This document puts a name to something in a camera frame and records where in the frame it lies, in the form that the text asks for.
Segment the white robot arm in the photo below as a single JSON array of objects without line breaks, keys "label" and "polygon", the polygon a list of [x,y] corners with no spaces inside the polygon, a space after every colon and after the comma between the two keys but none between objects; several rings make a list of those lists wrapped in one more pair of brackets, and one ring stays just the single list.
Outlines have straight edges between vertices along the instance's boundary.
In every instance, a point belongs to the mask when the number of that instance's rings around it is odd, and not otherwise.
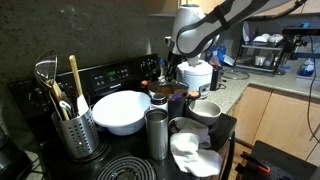
[{"label": "white robot arm", "polygon": [[195,4],[184,4],[176,12],[173,32],[168,42],[166,71],[168,80],[175,80],[177,65],[183,59],[196,66],[202,52],[216,43],[218,36],[256,14],[277,8],[290,0],[224,0],[209,14]]}]

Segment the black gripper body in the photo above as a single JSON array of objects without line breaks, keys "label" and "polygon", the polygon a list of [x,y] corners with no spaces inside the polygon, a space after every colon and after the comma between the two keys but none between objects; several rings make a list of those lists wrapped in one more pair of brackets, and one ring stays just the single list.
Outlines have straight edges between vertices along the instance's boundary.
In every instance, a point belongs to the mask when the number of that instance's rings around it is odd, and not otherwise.
[{"label": "black gripper body", "polygon": [[179,52],[178,48],[176,47],[175,42],[172,40],[170,36],[166,36],[164,38],[165,44],[168,47],[168,70],[175,71],[178,64],[183,61],[183,56]]}]

